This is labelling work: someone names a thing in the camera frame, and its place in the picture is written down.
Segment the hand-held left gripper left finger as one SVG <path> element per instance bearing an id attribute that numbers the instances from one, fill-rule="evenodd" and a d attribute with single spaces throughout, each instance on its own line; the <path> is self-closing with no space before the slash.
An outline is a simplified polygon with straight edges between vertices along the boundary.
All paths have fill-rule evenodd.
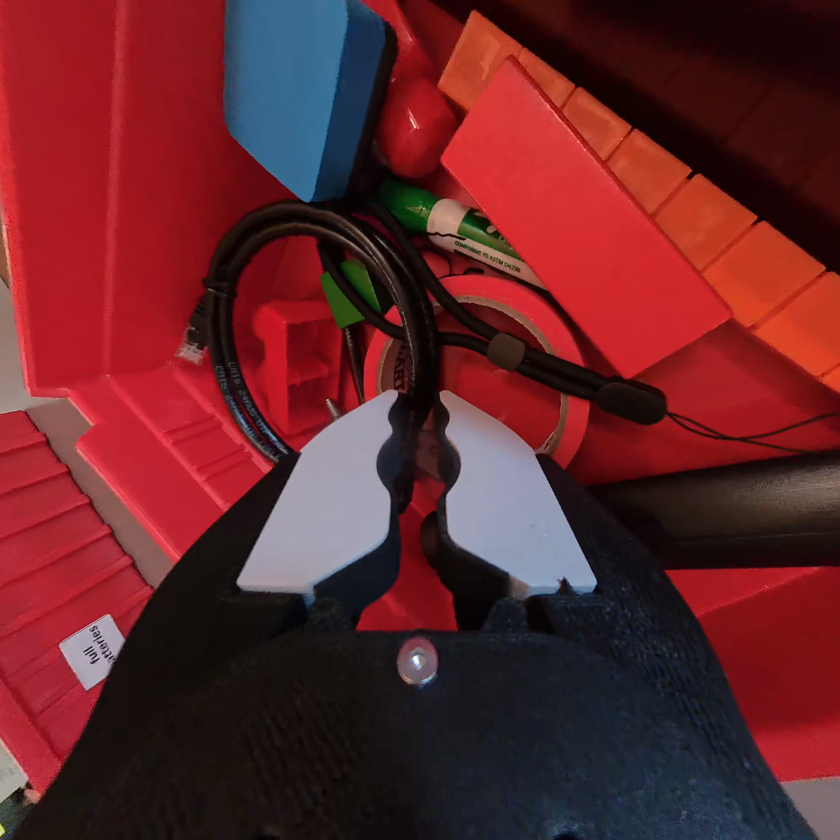
<path id="1" fill-rule="evenodd" d="M 236 584 L 247 594 L 333 599 L 357 624 L 396 583 L 398 484 L 409 405 L 384 392 L 304 446 Z"/>

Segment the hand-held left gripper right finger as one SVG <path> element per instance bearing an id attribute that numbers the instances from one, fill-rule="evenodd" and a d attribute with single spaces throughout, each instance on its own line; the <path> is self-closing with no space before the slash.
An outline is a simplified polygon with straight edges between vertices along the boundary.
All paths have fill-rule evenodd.
<path id="1" fill-rule="evenodd" d="M 595 574 L 532 447 L 452 392 L 439 393 L 434 419 L 444 488 L 429 562 L 458 629 L 481 629 L 503 599 L 592 594 Z"/>

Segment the red tape roll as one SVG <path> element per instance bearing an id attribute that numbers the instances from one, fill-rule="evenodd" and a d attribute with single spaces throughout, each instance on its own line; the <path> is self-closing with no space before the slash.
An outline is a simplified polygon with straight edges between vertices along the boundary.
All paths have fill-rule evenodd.
<path id="1" fill-rule="evenodd" d="M 498 330 L 575 364 L 586 359 L 572 330 L 537 291 L 501 276 L 463 275 L 443 279 L 455 299 Z M 405 390 L 410 368 L 396 340 L 376 332 L 364 361 L 364 395 Z M 442 350 L 442 389 L 495 417 L 529 443 L 567 467 L 587 428 L 590 404 L 505 371 L 487 358 L 460 348 Z"/>

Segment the red plastic bin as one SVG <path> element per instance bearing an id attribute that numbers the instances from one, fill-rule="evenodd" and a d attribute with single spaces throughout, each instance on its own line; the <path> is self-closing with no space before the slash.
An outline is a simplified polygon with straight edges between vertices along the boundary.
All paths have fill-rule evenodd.
<path id="1" fill-rule="evenodd" d="M 212 373 L 174 359 L 216 241 L 281 195 L 222 116 L 222 2 L 2 2 L 2 218 L 24 369 L 87 419 L 79 452 L 172 565 L 268 470 Z M 444 2 L 408 2 L 442 69 Z M 675 409 L 758 432 L 838 392 L 728 321 L 645 372 Z"/>
<path id="2" fill-rule="evenodd" d="M 24 412 L 1 416 L 1 736 L 44 791 L 152 589 Z"/>

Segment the green marker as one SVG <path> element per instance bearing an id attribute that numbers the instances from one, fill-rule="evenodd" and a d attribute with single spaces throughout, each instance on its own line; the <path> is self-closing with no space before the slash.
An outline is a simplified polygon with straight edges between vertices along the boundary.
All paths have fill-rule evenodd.
<path id="1" fill-rule="evenodd" d="M 407 231 L 427 236 L 433 245 L 449 253 L 461 254 L 545 289 L 540 278 L 480 210 L 391 177 L 379 185 L 377 197 Z"/>

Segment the red rectangular block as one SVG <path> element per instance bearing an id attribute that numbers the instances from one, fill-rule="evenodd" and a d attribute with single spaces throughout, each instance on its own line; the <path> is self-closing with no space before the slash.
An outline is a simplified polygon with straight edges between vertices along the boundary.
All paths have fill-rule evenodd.
<path id="1" fill-rule="evenodd" d="M 642 373 L 730 319 L 516 59 L 479 94 L 442 164 L 618 374 Z"/>

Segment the row of orange blocks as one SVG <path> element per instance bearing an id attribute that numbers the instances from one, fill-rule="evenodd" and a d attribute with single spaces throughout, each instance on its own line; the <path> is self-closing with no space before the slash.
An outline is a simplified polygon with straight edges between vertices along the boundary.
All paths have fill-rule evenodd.
<path id="1" fill-rule="evenodd" d="M 838 2 L 444 2 L 465 115 L 513 58 L 761 343 L 838 392 Z"/>

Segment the red ball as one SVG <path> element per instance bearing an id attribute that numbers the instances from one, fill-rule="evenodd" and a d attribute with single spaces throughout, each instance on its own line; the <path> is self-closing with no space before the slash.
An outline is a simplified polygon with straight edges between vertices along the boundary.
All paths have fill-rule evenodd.
<path id="1" fill-rule="evenodd" d="M 437 169 L 457 127 L 445 96 L 429 78 L 403 75 L 388 87 L 374 141 L 395 175 L 418 180 Z"/>

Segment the blue whiteboard eraser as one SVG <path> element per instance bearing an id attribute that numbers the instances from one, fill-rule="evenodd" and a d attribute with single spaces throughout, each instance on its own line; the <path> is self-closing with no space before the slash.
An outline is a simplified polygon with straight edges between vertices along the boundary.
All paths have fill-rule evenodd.
<path id="1" fill-rule="evenodd" d="M 370 150 L 396 58 L 393 27 L 364 2 L 226 2 L 227 129 L 297 198 L 341 200 Z"/>

